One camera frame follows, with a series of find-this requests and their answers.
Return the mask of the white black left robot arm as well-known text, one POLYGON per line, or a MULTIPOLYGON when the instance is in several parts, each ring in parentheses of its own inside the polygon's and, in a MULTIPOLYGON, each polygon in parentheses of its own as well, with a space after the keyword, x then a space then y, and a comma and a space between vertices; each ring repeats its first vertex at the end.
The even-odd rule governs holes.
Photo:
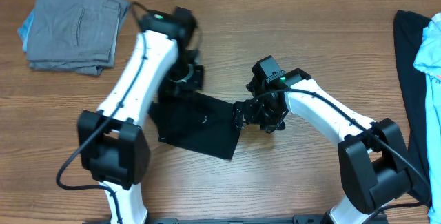
POLYGON ((177 7, 172 14, 147 10, 120 79, 95 112, 83 111, 77 123, 84 169, 105 190, 110 223, 146 223, 141 181, 150 160, 143 134, 155 94, 187 96, 203 86, 198 48, 188 47, 196 17, 177 7))

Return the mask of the black t-shirt with logo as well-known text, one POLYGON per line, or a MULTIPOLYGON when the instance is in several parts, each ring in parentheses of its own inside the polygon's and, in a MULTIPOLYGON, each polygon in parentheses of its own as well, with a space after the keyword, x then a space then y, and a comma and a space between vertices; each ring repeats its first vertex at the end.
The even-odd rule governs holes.
POLYGON ((232 159, 240 130, 232 124, 234 105, 204 94, 152 103, 149 116, 158 140, 175 147, 232 159))

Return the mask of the light blue printed shirt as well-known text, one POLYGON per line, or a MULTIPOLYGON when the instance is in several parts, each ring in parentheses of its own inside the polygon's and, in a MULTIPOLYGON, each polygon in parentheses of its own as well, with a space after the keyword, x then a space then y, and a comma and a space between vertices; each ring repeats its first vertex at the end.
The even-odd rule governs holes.
POLYGON ((440 223, 440 14, 434 15, 422 32, 422 44, 413 66, 425 74, 427 92, 427 159, 431 184, 431 223, 440 223))

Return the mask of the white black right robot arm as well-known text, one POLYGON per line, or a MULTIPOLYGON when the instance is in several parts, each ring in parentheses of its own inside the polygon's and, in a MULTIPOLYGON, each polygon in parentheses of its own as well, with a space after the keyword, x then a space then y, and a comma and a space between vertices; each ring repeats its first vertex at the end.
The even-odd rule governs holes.
POLYGON ((302 117, 338 150, 345 197, 327 211, 322 223, 386 223, 386 207, 416 183, 399 126, 374 121, 327 94, 309 74, 283 70, 271 57, 258 61, 246 88, 252 99, 234 104, 233 125, 284 130, 289 113, 302 117))

